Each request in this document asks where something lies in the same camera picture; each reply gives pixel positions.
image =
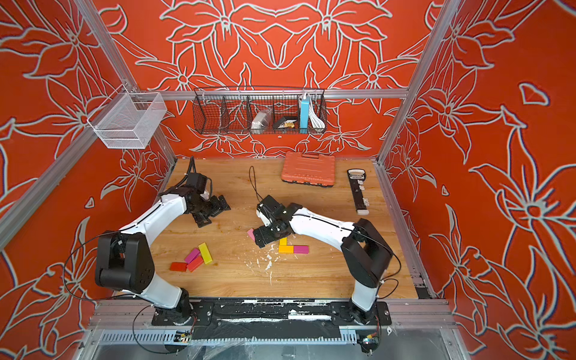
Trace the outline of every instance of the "wooden tabletop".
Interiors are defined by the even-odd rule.
[[[174,220],[151,246],[156,272],[168,282],[187,289],[191,297],[298,297],[349,298],[354,289],[342,253],[308,236],[291,235],[289,245],[308,245],[310,254],[280,254],[278,243],[260,249],[246,233],[258,228],[262,221],[256,216],[258,201],[248,180],[251,165],[256,170],[260,195],[272,195],[287,206],[298,203],[311,211],[342,221],[356,222],[356,214],[346,170],[366,171],[365,197],[370,201],[370,220],[384,240],[403,262],[394,278],[400,284],[391,298],[417,298],[404,257],[386,210],[374,167],[370,160],[337,160],[336,184],[332,188],[288,184],[280,179],[283,159],[196,160],[196,170],[214,181],[214,195],[223,194],[232,208],[212,219],[212,224],[198,228],[192,215]],[[188,160],[180,160],[168,185],[176,184],[185,174]],[[169,271],[172,262],[184,258],[205,242],[214,261],[194,272]],[[389,273],[398,269],[393,259]],[[388,281],[380,288],[385,296],[396,282]]]

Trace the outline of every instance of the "white mesh basket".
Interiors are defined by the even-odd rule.
[[[160,94],[153,101],[133,101],[127,93],[94,126],[94,132],[109,149],[144,149],[166,114]]]

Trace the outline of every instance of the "magenta block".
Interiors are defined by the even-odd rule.
[[[184,261],[187,264],[190,264],[194,259],[196,259],[198,257],[198,255],[200,255],[200,250],[194,249],[194,250],[192,250],[192,252],[190,254],[188,254],[188,256],[186,256]]]
[[[308,245],[294,245],[295,254],[307,254],[308,252]]]

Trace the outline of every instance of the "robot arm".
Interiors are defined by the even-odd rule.
[[[393,252],[370,221],[360,219],[352,223],[330,219],[299,204],[285,207],[272,196],[266,196],[260,202],[256,214],[264,222],[254,230],[256,244],[261,248],[295,233],[314,237],[342,251],[355,279],[350,313],[360,323],[371,319],[380,280]]]
[[[156,274],[150,246],[182,214],[192,214],[200,228],[211,223],[209,217],[230,210],[223,195],[211,196],[211,190],[206,191],[206,176],[190,173],[193,164],[191,158],[188,174],[182,181],[160,194],[160,199],[140,217],[119,231],[100,236],[96,259],[97,285],[150,301],[157,311],[166,311],[166,316],[177,325],[190,319],[188,291]]]

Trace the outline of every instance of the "wire basket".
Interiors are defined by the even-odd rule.
[[[118,97],[94,132],[109,149],[145,149],[166,114],[162,96],[153,101],[135,101],[128,93]]]
[[[194,127],[200,134],[321,134],[326,130],[327,112],[323,89],[279,88],[251,86],[249,88],[196,88],[193,108]],[[322,128],[300,128],[298,97],[307,93],[310,106],[324,123]],[[260,111],[272,112],[270,125],[264,129],[251,129],[254,117]],[[293,128],[273,128],[284,116],[297,117]]]

